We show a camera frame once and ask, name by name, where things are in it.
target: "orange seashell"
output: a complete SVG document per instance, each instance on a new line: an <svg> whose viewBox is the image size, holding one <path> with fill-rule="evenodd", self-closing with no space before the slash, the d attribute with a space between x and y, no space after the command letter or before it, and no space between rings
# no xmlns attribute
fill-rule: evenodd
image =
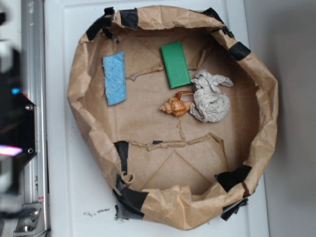
<svg viewBox="0 0 316 237"><path fill-rule="evenodd" d="M160 107L160 110L175 116L184 115L190 110L190 105L194 103L193 95L194 92L192 91L179 91L176 97L168 99L168 101Z"/></svg>

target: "blue sponge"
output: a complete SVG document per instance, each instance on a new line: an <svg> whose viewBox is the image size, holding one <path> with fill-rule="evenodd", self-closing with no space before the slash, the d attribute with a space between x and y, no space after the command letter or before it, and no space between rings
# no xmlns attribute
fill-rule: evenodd
<svg viewBox="0 0 316 237"><path fill-rule="evenodd" d="M105 95L108 105L126 100L124 52L103 57L105 73Z"/></svg>

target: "crumpled paper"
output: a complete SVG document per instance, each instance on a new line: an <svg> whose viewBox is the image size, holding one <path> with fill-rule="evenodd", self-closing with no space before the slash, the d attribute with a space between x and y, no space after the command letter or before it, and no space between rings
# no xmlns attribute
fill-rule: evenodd
<svg viewBox="0 0 316 237"><path fill-rule="evenodd" d="M191 80L194 84L194 103L190 113L202 122L219 122L228 113L231 103L225 93L221 93L218 85L232 87L233 82L222 75L212 75L206 70L199 71Z"/></svg>

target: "gray wall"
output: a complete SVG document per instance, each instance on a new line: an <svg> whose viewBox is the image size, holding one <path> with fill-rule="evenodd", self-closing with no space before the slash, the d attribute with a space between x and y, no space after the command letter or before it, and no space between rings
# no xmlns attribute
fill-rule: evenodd
<svg viewBox="0 0 316 237"><path fill-rule="evenodd" d="M316 236L316 1L245 0L250 48L279 81L266 172L271 237Z"/></svg>

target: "pink light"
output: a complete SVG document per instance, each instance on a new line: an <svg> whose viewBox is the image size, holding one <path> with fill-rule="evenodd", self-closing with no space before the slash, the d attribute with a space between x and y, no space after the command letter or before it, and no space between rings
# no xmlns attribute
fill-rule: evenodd
<svg viewBox="0 0 316 237"><path fill-rule="evenodd" d="M0 145L0 155L14 157L23 151L22 148Z"/></svg>

